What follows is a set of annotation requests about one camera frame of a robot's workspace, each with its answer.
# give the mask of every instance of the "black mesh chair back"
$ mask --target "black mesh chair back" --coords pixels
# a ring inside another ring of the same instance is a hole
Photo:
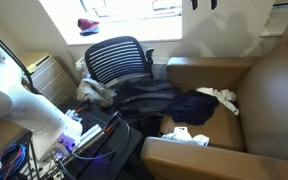
[[[152,50],[146,52],[131,36],[108,39],[91,46],[85,52],[85,62],[91,78],[106,84],[120,76],[132,73],[152,74]]]

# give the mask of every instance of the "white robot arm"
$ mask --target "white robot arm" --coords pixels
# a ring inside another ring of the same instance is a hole
[[[64,156],[78,147],[82,125],[57,109],[42,95],[21,84],[23,72],[0,47],[0,118],[11,120],[33,132],[36,158],[45,162],[56,149]]]

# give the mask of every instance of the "brown leather armchair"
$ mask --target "brown leather armchair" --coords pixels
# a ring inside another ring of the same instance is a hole
[[[156,179],[288,179],[288,43],[252,58],[171,58],[168,79],[182,90],[236,92],[236,117],[221,103],[204,125],[164,116],[160,132],[186,126],[210,137],[198,146],[147,137],[141,159]]]

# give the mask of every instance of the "armchair seat cushion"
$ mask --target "armchair seat cushion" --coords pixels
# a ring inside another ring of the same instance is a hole
[[[184,126],[188,128],[192,137],[203,134],[210,138],[209,146],[234,151],[245,151],[243,134],[239,119],[223,104],[219,104],[213,116],[204,125],[190,125],[187,123],[176,123],[171,116],[164,116],[160,132],[168,134],[174,132],[174,127]]]

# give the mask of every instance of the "dark clothing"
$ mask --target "dark clothing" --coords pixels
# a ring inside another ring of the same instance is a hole
[[[172,116],[175,122],[202,125],[213,115],[218,103],[214,96],[188,91],[179,94],[166,109],[165,114]]]

